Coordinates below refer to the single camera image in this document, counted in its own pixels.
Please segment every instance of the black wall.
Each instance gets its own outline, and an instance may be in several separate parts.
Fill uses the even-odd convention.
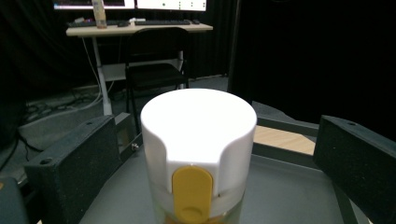
[[[349,119],[396,140],[393,1],[239,2],[229,91],[319,123]]]

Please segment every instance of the white lid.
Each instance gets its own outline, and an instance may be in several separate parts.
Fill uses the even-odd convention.
[[[172,193],[174,171],[196,165],[212,175],[213,197],[241,193],[257,123],[247,102],[224,91],[170,91],[144,106],[141,122],[148,176],[158,188]]]

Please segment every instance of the gray platform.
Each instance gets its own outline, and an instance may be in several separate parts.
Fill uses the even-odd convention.
[[[241,224],[368,224],[312,157],[254,145]],[[106,182],[80,223],[154,224],[143,147]]]

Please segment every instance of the table surface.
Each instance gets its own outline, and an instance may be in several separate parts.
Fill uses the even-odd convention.
[[[299,133],[256,126],[254,142],[313,155],[315,142]]]
[[[187,30],[190,33],[195,32],[205,32],[213,30],[213,27],[210,25],[206,25],[203,23],[200,24],[191,24],[191,25],[139,25],[136,26],[132,22],[131,25],[126,27],[118,27],[117,25],[107,26],[106,29],[98,29],[95,26],[91,27],[77,27],[77,28],[68,28],[66,30],[66,34],[68,36],[78,36],[78,37],[93,37],[93,36],[110,36],[110,35],[130,35],[141,29],[145,28],[164,28],[164,27],[180,27]]]

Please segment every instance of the black chair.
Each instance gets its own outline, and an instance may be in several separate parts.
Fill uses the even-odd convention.
[[[186,62],[189,46],[189,33],[178,27],[147,28],[131,35],[126,44],[126,112],[130,112],[129,100],[132,100],[134,122],[140,133],[138,113],[134,91],[146,91],[182,84],[189,87]],[[173,59],[177,65],[161,61],[160,63],[140,64],[153,60]]]

